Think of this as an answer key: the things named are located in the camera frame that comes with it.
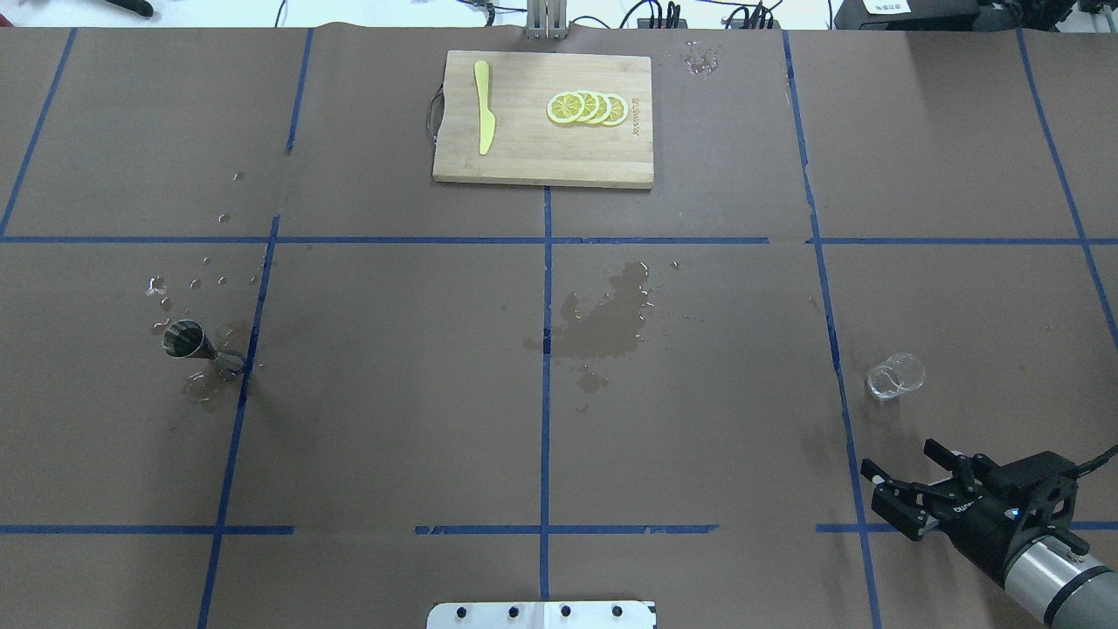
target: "knife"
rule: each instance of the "knife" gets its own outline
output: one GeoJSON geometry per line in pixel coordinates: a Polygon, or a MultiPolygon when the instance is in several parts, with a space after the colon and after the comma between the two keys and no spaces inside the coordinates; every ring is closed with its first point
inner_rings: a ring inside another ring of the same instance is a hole
{"type": "Polygon", "coordinates": [[[485,154],[493,144],[493,133],[496,131],[496,116],[489,108],[489,61],[474,61],[474,79],[477,80],[477,111],[481,112],[477,152],[485,154]]]}

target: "lime slice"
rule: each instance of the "lime slice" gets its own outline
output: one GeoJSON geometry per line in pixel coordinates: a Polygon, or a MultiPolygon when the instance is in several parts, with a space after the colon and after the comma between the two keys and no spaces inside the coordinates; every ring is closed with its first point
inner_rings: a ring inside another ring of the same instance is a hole
{"type": "Polygon", "coordinates": [[[582,115],[578,116],[578,122],[587,122],[591,117],[598,115],[598,98],[595,97],[597,92],[590,92],[589,89],[579,89],[577,92],[579,96],[582,97],[582,115]]]}
{"type": "Polygon", "coordinates": [[[560,92],[548,101],[548,117],[556,124],[577,122],[586,101],[577,92],[560,92]]]}
{"type": "Polygon", "coordinates": [[[587,124],[601,124],[603,121],[609,117],[609,98],[600,92],[595,92],[594,97],[598,101],[598,115],[585,122],[587,124]]]}
{"type": "Polygon", "coordinates": [[[628,117],[628,103],[617,94],[605,94],[609,101],[609,115],[601,121],[603,126],[617,126],[628,117]]]}

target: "gray table surface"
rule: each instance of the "gray table surface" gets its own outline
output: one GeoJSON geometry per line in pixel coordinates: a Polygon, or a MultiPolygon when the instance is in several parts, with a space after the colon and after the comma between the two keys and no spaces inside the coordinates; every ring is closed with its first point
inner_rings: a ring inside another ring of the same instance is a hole
{"type": "Polygon", "coordinates": [[[1118,442],[1118,41],[694,37],[0,30],[0,625],[1039,627],[852,470],[1118,442]],[[653,190],[434,182],[452,48],[652,57],[653,190]],[[247,385],[199,402],[179,317],[247,385]]]}

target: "wooden cutting board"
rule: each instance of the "wooden cutting board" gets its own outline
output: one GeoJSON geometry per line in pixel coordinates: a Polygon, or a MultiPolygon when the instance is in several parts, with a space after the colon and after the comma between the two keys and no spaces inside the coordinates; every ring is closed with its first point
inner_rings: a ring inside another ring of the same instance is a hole
{"type": "Polygon", "coordinates": [[[437,181],[651,189],[652,61],[648,57],[451,50],[435,147],[437,181]],[[479,153],[474,61],[490,65],[496,132],[479,153]],[[628,101],[613,127],[560,125],[547,115],[558,92],[593,89],[628,101]]]}

